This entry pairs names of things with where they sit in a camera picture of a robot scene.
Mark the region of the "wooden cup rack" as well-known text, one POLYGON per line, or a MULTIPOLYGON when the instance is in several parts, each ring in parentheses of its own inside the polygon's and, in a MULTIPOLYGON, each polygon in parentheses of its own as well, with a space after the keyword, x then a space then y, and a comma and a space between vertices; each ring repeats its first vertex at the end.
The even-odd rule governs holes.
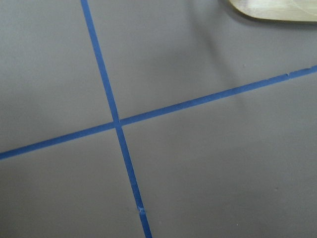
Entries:
POLYGON ((256 19, 316 22, 315 0, 231 0, 241 13, 256 19))

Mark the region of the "blue tape strip lengthwise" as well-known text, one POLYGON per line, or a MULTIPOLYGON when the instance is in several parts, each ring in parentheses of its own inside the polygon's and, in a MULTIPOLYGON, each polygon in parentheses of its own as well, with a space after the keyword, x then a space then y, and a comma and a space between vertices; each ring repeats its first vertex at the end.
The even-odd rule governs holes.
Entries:
POLYGON ((125 138, 125 135, 124 135, 124 132, 122 129, 120 119, 119 119, 115 98, 114 98, 114 95, 112 92, 111 84, 110 84, 108 73, 106 70, 106 64, 105 64, 103 54, 102 54, 102 51, 100 48, 98 36, 97 36, 96 30, 95 30, 94 21, 93 21, 92 15, 91 15, 88 1, 82 0, 81 6, 82 6, 83 14, 85 17, 86 25, 88 28, 89 36, 91 39, 93 51, 95 54, 97 65, 98 65, 98 69, 100 72, 101 80, 102 80, 102 83, 104 86, 104 90, 105 90, 108 106, 109 106, 109 109, 111 112, 111 117, 112 117, 112 121, 113 121, 114 128, 116 131, 117 139, 118 139, 121 153, 122 153, 122 156, 124 159, 127 175, 129 178, 129 182, 130 182, 133 196, 135 199, 136 207, 137 207, 138 214, 140 217, 144 236, 146 238, 151 238, 153 235, 152 235, 150 225, 148 222, 146 210, 145 210, 145 207, 144 207, 144 204, 142 201, 137 178, 136 178, 136 175, 134 172, 133 164, 132 164, 130 153, 128 150, 126 138, 125 138))

